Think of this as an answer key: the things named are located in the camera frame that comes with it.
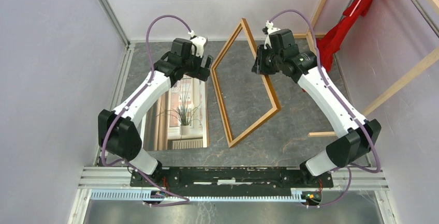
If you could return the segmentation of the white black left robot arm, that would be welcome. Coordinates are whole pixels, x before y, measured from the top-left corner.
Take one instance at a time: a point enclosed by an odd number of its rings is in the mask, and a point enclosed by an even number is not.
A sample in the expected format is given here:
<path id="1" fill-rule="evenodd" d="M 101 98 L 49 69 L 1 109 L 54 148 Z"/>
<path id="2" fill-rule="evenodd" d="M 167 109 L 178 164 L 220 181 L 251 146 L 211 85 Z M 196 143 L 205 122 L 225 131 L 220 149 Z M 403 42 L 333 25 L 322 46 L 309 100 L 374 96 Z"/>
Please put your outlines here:
<path id="1" fill-rule="evenodd" d="M 106 152 L 119 157 L 134 169 L 143 172 L 143 180 L 149 186 L 162 182 L 161 164 L 144 148 L 138 125 L 149 109 L 184 76 L 206 81 L 210 76 L 213 57 L 203 64 L 208 39 L 195 36 L 176 38 L 170 51 L 153 64 L 140 86 L 113 110 L 103 109 L 98 115 L 98 144 L 101 155 Z"/>

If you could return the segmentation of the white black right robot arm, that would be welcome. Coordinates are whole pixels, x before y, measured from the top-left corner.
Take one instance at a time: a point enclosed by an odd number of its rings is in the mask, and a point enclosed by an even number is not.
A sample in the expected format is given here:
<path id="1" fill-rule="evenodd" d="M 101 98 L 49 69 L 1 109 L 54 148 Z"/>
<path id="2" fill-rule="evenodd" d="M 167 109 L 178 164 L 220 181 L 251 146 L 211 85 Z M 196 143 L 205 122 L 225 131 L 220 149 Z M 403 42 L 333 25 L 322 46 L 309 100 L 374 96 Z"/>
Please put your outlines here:
<path id="1" fill-rule="evenodd" d="M 299 51 L 291 30 L 265 27 L 262 31 L 266 39 L 257 48 L 252 72 L 263 75 L 281 72 L 291 78 L 319 106 L 337 136 L 322 152 L 300 166 L 300 183 L 312 187 L 321 174 L 343 168 L 369 153 L 382 127 L 376 119 L 367 120 L 346 100 L 325 69 L 318 66 L 312 51 Z"/>

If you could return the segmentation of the golden wooden picture frame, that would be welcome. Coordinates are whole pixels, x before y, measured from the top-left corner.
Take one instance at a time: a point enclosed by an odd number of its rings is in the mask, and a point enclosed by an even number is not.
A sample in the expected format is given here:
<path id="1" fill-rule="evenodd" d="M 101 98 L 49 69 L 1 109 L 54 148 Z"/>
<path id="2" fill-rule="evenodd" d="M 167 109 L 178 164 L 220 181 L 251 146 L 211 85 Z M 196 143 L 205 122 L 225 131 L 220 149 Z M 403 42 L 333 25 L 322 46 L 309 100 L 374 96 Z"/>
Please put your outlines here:
<path id="1" fill-rule="evenodd" d="M 281 110 L 270 77 L 250 71 L 257 45 L 249 23 L 241 18 L 211 68 L 216 103 L 229 148 L 244 141 Z"/>

